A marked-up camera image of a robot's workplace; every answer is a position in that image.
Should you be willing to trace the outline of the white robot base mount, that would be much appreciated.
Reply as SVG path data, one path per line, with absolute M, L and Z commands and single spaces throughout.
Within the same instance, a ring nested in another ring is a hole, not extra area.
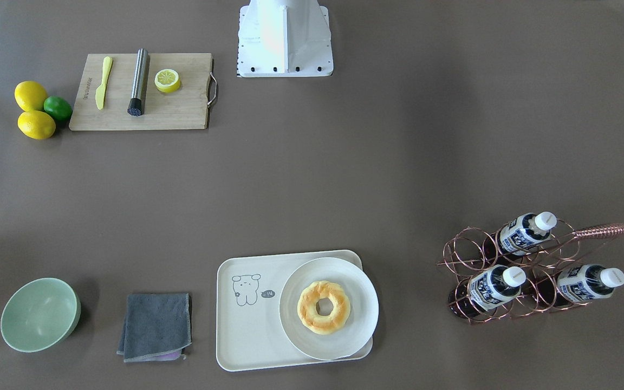
M 319 2 L 250 1 L 238 15 L 237 76 L 333 74 L 329 11 Z

